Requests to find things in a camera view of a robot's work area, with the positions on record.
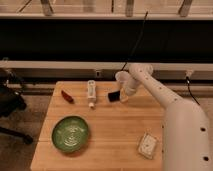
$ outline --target white bottle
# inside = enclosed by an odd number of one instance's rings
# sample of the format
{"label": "white bottle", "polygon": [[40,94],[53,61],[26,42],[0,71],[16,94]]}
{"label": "white bottle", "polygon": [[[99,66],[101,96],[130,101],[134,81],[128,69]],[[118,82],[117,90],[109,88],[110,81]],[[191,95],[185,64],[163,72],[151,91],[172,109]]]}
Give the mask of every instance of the white bottle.
{"label": "white bottle", "polygon": [[94,108],[96,102],[96,84],[94,80],[89,80],[87,82],[87,99],[89,107]]}

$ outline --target black cable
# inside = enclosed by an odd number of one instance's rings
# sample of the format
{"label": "black cable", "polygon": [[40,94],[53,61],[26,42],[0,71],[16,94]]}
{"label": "black cable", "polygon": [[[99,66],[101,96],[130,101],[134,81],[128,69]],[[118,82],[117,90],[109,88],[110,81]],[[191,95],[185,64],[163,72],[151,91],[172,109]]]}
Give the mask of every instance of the black cable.
{"label": "black cable", "polygon": [[191,92],[191,89],[190,89],[190,79],[189,77],[186,77],[186,83],[187,83],[187,87],[188,87],[188,91],[189,91],[189,94],[190,96],[194,99],[194,101],[200,105],[200,103],[197,101],[197,99],[193,96],[192,92]]}
{"label": "black cable", "polygon": [[125,66],[126,66],[127,63],[129,62],[129,60],[133,57],[133,55],[135,54],[135,51],[136,51],[137,48],[138,48],[138,45],[139,45],[140,41],[141,41],[142,38],[143,38],[143,35],[144,35],[144,27],[145,27],[145,22],[146,22],[147,16],[148,16],[148,11],[147,11],[146,14],[145,14],[145,17],[144,17],[144,20],[143,20],[143,25],[142,25],[142,27],[141,27],[141,31],[140,31],[140,33],[139,33],[139,36],[138,36],[136,42],[135,42],[135,45],[134,45],[134,47],[132,48],[132,51],[131,51],[129,57],[127,58],[126,62],[124,63],[123,67],[121,68],[121,71],[124,70]]}

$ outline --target chair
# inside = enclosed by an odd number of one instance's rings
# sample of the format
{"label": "chair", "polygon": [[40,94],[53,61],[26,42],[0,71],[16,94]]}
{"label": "chair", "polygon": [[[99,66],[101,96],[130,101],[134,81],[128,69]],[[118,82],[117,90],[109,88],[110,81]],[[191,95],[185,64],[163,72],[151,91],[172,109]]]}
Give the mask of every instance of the chair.
{"label": "chair", "polygon": [[[0,84],[0,117],[9,116],[15,109],[24,110],[26,103],[18,92]],[[0,133],[20,137],[25,144],[31,144],[33,138],[27,134],[3,128],[0,126]]]}

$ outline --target green bowl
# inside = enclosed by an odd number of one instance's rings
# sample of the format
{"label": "green bowl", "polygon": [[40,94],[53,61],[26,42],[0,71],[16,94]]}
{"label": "green bowl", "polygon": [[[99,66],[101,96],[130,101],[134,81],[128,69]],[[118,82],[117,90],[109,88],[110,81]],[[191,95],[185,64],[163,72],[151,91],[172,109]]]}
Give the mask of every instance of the green bowl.
{"label": "green bowl", "polygon": [[52,142],[62,152],[71,153],[87,143],[89,127],[79,116],[68,116],[60,120],[52,131]]}

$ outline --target bowl rim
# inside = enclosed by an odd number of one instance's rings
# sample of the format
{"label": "bowl rim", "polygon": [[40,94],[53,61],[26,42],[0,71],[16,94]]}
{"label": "bowl rim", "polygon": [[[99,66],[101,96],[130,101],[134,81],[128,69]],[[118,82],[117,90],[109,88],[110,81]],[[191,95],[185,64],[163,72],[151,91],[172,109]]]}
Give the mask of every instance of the bowl rim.
{"label": "bowl rim", "polygon": [[[70,119],[70,118],[78,118],[78,119],[80,119],[81,121],[83,121],[83,123],[85,124],[85,126],[86,126],[86,128],[87,128],[87,133],[86,133],[85,141],[82,142],[81,145],[80,145],[78,148],[72,149],[72,150],[64,150],[64,149],[61,149],[59,146],[56,145],[56,143],[55,143],[55,141],[54,141],[54,132],[56,131],[57,126],[58,126],[61,122],[63,122],[64,120]],[[75,151],[79,150],[83,145],[85,145],[85,144],[87,143],[88,138],[89,138],[89,133],[90,133],[89,126],[88,126],[87,122],[85,121],[85,119],[83,119],[82,117],[77,116],[77,115],[70,115],[70,116],[66,116],[66,117],[62,118],[61,120],[59,120],[59,121],[55,124],[54,128],[52,129],[51,140],[52,140],[52,143],[53,143],[54,147],[57,148],[59,151],[62,151],[62,152],[64,152],[64,153],[72,153],[72,152],[75,152]]]}

